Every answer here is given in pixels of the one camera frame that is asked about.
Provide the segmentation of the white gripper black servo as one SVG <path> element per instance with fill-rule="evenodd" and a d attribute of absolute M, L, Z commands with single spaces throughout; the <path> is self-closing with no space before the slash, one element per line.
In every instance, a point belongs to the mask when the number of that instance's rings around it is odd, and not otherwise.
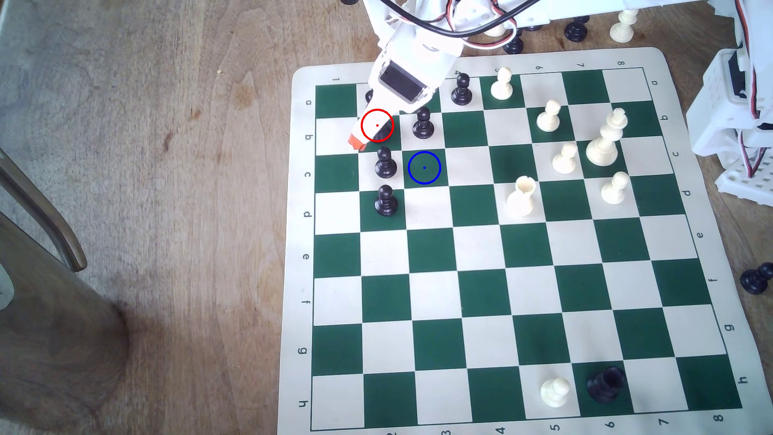
<path fill-rule="evenodd" d="M 370 72 L 370 98 L 349 144 L 363 151 L 393 133 L 393 117 L 414 114 L 430 102 L 459 58 L 463 40 L 399 24 L 379 35 L 380 55 Z"/>

